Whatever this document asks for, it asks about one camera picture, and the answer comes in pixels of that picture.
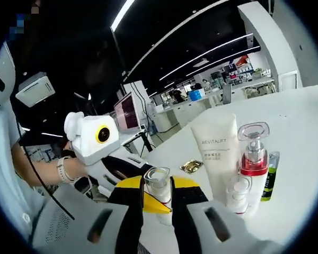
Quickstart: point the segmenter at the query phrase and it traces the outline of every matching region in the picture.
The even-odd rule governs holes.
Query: white table
[[[135,130],[129,133],[119,132],[119,141],[122,146],[131,143],[131,150],[133,149],[133,153],[138,153],[139,155],[143,151],[143,155],[146,156],[149,152],[153,150],[153,148],[151,147],[151,144],[153,145],[153,141],[151,137],[148,134],[146,134],[145,130]]]
[[[268,151],[281,154],[273,195],[246,225],[260,239],[287,244],[307,222],[318,199],[318,85],[214,107],[193,122],[224,112],[236,115],[238,127],[258,121],[270,126],[265,144]],[[147,156],[152,165],[194,179],[212,199],[204,167],[192,175],[179,169],[192,158],[201,160],[201,155],[188,125]],[[152,214],[144,213],[140,242],[152,254],[179,253],[173,227],[160,225]]]

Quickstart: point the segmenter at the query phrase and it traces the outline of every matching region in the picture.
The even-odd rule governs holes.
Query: bottle cap
[[[265,148],[261,139],[270,134],[270,128],[266,122],[249,123],[238,130],[238,139],[248,141],[245,155],[251,162],[259,162],[264,158]]]
[[[155,196],[165,195],[170,184],[169,168],[150,168],[144,175],[149,192]]]
[[[241,200],[246,197],[250,189],[250,182],[246,178],[240,178],[238,182],[233,185],[233,195],[235,200]]]

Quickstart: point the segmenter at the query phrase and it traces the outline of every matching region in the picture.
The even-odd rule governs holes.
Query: white desk
[[[265,77],[258,80],[244,82],[242,84],[232,86],[232,102],[247,99],[244,88],[251,87],[251,86],[258,86],[258,85],[265,84],[272,81],[273,81],[273,78]],[[202,98],[196,101],[186,101],[179,104],[175,104],[172,107],[165,108],[163,111],[157,113],[157,115],[161,116],[168,113],[172,114],[171,111],[173,111],[175,118],[180,124],[180,127],[184,127],[188,122],[192,121],[202,111],[206,110],[207,108],[213,107],[214,106],[214,101],[212,102],[213,97],[218,97],[222,93],[223,93],[222,89],[215,92],[207,93],[205,96],[203,96]],[[165,130],[168,130],[171,127],[169,125],[167,118],[162,119],[162,122],[163,122],[163,125],[165,126]]]
[[[257,121],[270,126],[265,144],[281,156],[273,195],[246,225],[260,239],[287,244],[307,222],[318,199],[318,85],[214,107],[194,122],[224,112],[236,114],[238,127]],[[201,160],[201,155],[188,125],[147,156],[152,165],[194,179],[211,199],[204,167],[192,175],[179,169],[192,158]],[[140,242],[150,253],[178,253],[173,228],[160,225],[155,215],[144,214],[142,232]]]
[[[136,137],[138,137],[138,135],[140,135],[140,133],[145,132],[144,130],[137,130],[134,132],[130,132],[130,133],[120,133],[119,132],[119,140],[120,140],[120,144],[122,146],[128,144],[129,142],[131,142],[133,139],[135,139]]]

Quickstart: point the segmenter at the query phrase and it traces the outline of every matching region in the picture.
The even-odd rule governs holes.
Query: black cable
[[[143,98],[144,103],[145,103],[145,108],[144,108],[144,105],[143,105],[143,100],[139,97],[139,95],[137,94],[137,92],[134,90],[134,87],[132,86],[132,83],[133,83],[134,87],[137,89],[139,95]],[[151,119],[151,118],[150,118],[149,115],[147,114],[146,101],[145,101],[144,97],[142,96],[142,94],[139,92],[139,90],[138,90],[136,84],[135,84],[134,82],[132,82],[132,83],[130,83],[131,88],[132,88],[133,92],[136,94],[136,96],[139,98],[140,103],[142,104],[142,109],[143,109],[144,113],[146,114],[146,118],[147,118],[147,128],[148,128],[148,130],[149,130],[149,119]],[[145,149],[145,143],[144,143],[144,145],[143,145],[142,152],[140,153],[140,157],[143,155],[144,149]]]
[[[21,139],[22,139],[22,135],[21,135],[21,131],[20,131],[20,126],[19,126],[19,123],[18,123],[17,119],[15,119],[15,120],[16,120],[17,131],[19,132],[19,136],[20,136],[20,140],[21,140]],[[71,214],[69,213],[69,211],[67,211],[67,210],[59,203],[59,201],[57,201],[57,199],[53,196],[53,193],[51,193],[51,191],[47,188],[46,184],[42,181],[41,177],[39,176],[39,174],[38,174],[36,168],[34,167],[32,161],[31,161],[30,156],[28,155],[28,152],[27,152],[26,147],[25,147],[25,146],[22,146],[22,148],[23,148],[23,150],[24,150],[25,153],[26,153],[26,157],[27,157],[27,159],[28,159],[28,161],[29,161],[29,163],[30,163],[30,165],[31,165],[31,167],[32,167],[32,169],[33,169],[33,171],[34,171],[34,173],[36,174],[38,180],[41,182],[41,185],[45,188],[45,190],[46,190],[47,193],[50,195],[50,197],[54,200],[54,202],[55,202],[72,220],[75,220],[74,217],[73,217],[73,215],[71,215]]]

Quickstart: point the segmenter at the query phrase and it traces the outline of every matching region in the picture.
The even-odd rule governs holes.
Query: pump bottle
[[[270,134],[266,122],[257,122],[243,125],[238,130],[238,139],[248,144],[242,155],[240,175],[251,181],[250,192],[247,196],[249,207],[248,217],[257,212],[261,195],[268,174],[269,156],[262,143],[262,139]]]

